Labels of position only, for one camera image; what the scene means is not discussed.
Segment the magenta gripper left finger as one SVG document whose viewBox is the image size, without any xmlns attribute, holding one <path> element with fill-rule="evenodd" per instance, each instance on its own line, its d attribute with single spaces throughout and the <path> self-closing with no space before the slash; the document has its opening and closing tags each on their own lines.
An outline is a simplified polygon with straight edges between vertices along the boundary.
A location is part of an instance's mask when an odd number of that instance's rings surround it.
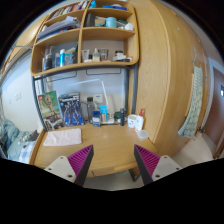
<svg viewBox="0 0 224 224">
<path fill-rule="evenodd" d="M 83 186 L 93 155 L 93 146 L 89 145 L 68 157 L 59 156 L 45 170 L 78 186 Z"/>
</svg>

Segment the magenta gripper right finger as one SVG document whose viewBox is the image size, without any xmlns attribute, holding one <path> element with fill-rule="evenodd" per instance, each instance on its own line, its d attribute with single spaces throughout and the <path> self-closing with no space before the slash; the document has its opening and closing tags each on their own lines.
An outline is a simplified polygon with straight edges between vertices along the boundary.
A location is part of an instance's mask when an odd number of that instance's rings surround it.
<svg viewBox="0 0 224 224">
<path fill-rule="evenodd" d="M 134 156 L 145 185 L 181 170 L 168 155 L 158 156 L 137 144 L 134 145 Z"/>
</svg>

